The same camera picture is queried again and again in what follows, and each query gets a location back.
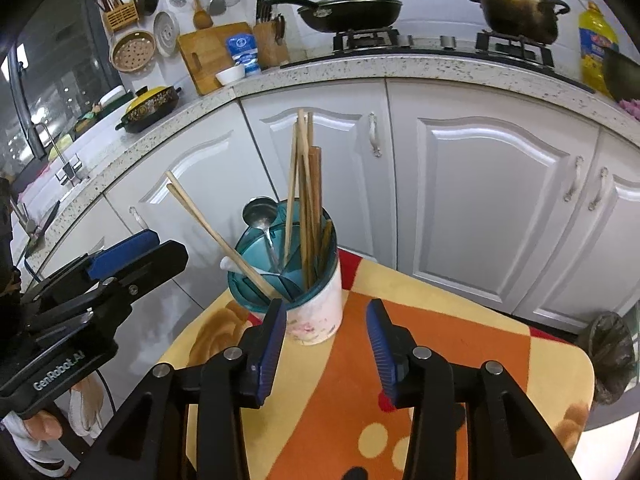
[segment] white cabinet door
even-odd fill
[[[203,308],[226,289],[219,245],[171,195],[171,170],[209,224],[235,245],[246,229],[242,207],[256,196],[273,196],[242,110],[226,105],[195,121],[145,157],[106,193],[132,232],[141,227],[131,207],[161,241],[187,247],[189,261],[175,281]]]
[[[313,111],[314,144],[322,148],[322,205],[334,220],[338,244],[395,269],[396,184],[384,81],[295,87],[243,99],[242,107],[281,200],[287,197],[298,109]]]
[[[579,332],[640,298],[640,152],[602,132],[575,218],[516,316]]]
[[[597,127],[478,86],[388,90],[399,270],[512,312],[574,211]]]
[[[43,275],[48,276],[82,254],[109,248],[129,236],[131,233],[107,201],[100,198],[54,248]],[[135,301],[132,308],[133,312],[116,331],[118,353],[100,368],[117,405],[202,312],[172,280]]]

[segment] cooking oil bottle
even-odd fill
[[[582,81],[591,88],[611,97],[602,76],[604,46],[618,50],[618,37],[591,0],[579,0],[584,11],[578,17],[580,29],[580,64]]]

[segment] person's hand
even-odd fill
[[[57,440],[62,436],[58,420],[44,410],[25,420],[24,427],[35,440]]]

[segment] white bowl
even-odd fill
[[[231,68],[227,68],[226,70],[223,70],[222,72],[218,72],[216,74],[216,78],[223,85],[230,85],[231,83],[240,81],[243,77],[244,65],[242,63]]]

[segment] orange tablecloth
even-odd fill
[[[285,338],[271,396],[260,410],[242,411],[252,480],[340,479],[353,466],[366,468],[373,480],[401,478],[411,413],[394,410],[382,395],[365,324],[371,298],[382,298],[394,323],[450,362],[500,361],[572,453],[593,397],[593,368],[582,350],[353,254],[341,251],[340,263],[340,329],[314,346]],[[238,340],[247,315],[227,290],[161,361],[181,368],[206,359]],[[194,464],[196,409],[187,442]],[[459,479],[467,478],[464,431],[458,432]]]

